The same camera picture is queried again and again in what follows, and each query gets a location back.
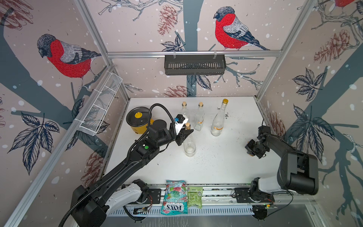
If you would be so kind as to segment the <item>square glass bottle with cork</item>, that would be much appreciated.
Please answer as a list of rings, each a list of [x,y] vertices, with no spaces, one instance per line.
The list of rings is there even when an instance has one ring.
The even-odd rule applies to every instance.
[[[190,113],[187,109],[187,103],[185,101],[182,102],[182,109],[180,111],[180,114],[183,114],[186,118],[190,119]]]

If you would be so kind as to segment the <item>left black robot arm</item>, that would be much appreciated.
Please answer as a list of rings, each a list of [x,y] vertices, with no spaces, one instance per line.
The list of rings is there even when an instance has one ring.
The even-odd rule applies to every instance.
[[[172,142],[182,145],[193,133],[187,129],[188,120],[186,114],[172,117],[165,106],[153,104],[147,114],[147,129],[130,146],[126,158],[89,187],[81,185],[74,190],[71,207],[59,226],[64,226],[72,216],[80,227],[100,227],[114,210],[132,202],[145,201],[149,187],[142,180],[135,180],[123,189],[120,187],[161,153],[161,146],[167,147]]]

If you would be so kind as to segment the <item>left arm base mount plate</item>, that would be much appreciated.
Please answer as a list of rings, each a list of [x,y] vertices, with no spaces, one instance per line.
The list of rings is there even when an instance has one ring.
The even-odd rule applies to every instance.
[[[136,201],[130,204],[160,204],[161,189],[150,187],[150,185],[140,179],[134,180],[133,183],[140,187],[141,195]]]

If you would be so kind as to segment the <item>round glass bottle cork stopper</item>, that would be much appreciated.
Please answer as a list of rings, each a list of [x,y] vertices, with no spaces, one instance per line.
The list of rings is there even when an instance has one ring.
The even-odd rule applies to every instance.
[[[185,132],[187,133],[187,137],[183,142],[184,152],[186,156],[193,157],[196,154],[196,143],[192,136],[193,130],[191,129],[190,123],[185,125]]]

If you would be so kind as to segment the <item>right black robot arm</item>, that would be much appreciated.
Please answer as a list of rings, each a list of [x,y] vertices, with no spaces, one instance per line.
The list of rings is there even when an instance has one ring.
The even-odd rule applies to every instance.
[[[318,159],[314,155],[298,151],[277,135],[273,135],[270,127],[260,126],[257,140],[250,140],[245,148],[250,156],[259,159],[271,150],[281,158],[274,176],[257,177],[251,182],[249,196],[252,200],[272,200],[273,193],[281,191],[307,195],[318,193]]]

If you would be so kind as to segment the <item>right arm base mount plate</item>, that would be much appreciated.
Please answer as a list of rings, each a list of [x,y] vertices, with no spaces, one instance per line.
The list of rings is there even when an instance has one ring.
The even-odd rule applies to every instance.
[[[263,192],[259,189],[259,177],[254,178],[249,188],[235,188],[232,194],[238,203],[274,203],[275,199],[271,193]]]

